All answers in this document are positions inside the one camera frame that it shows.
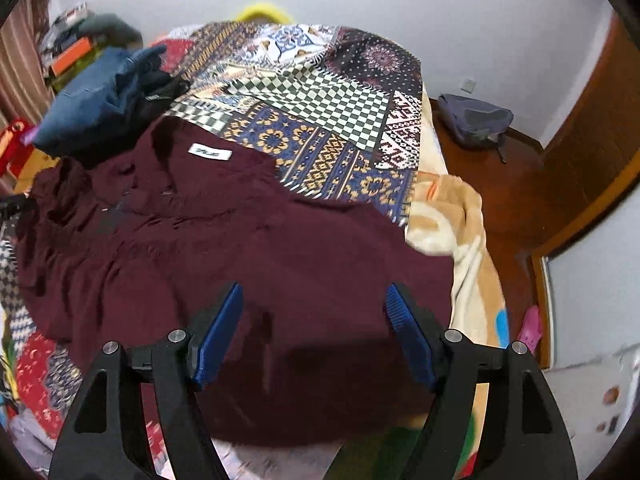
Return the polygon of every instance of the blue jeans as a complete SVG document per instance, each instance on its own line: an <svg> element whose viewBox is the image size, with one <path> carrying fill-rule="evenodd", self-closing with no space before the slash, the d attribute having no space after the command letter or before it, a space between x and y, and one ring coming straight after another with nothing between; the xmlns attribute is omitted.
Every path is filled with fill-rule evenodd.
<svg viewBox="0 0 640 480"><path fill-rule="evenodd" d="M108 47L56 96L33 143L51 156L68 155L126 134L136 105L168 83L160 70L164 44L131 53Z"/></svg>

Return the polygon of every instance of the shirt label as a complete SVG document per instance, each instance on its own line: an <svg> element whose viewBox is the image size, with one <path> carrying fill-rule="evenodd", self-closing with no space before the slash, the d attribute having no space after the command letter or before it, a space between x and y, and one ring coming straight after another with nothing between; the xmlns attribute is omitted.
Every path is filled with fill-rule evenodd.
<svg viewBox="0 0 640 480"><path fill-rule="evenodd" d="M217 150L210 148L204 144L193 143L189 148L189 153L193 155L203 156L204 158L212 158L213 160L229 160L231 158L231 150Z"/></svg>

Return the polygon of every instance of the curtain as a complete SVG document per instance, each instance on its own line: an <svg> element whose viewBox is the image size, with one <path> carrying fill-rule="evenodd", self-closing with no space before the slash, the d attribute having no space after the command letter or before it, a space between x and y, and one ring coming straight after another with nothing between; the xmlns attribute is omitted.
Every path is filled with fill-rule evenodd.
<svg viewBox="0 0 640 480"><path fill-rule="evenodd" d="M22 118L38 124L53 99L36 45L49 28L49 0L19 0L0 28L0 130Z"/></svg>

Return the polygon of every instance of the maroon shirt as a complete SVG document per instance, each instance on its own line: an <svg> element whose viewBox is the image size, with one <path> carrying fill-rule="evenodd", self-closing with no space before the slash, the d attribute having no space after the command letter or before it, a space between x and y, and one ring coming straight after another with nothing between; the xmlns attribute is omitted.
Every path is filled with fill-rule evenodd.
<svg viewBox="0 0 640 480"><path fill-rule="evenodd" d="M231 158L193 155L194 142ZM20 291L82 370L105 341L149 344L185 327L231 280L244 313L198 398L212 436L308 444L428 410L385 291L407 284L447 326L452 261L406 245L372 205L290 192L272 158L177 118L91 171L64 158L31 196L37 208L18 224Z"/></svg>

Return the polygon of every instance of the orange box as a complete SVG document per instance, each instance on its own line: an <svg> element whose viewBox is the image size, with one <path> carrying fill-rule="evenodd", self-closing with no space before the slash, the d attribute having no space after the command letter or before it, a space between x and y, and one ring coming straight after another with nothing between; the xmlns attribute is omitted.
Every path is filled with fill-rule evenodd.
<svg viewBox="0 0 640 480"><path fill-rule="evenodd" d="M89 38L80 38L62 54L60 54L51 65L51 69L56 76L62 74L73 63L80 59L84 54L91 52L92 46Z"/></svg>

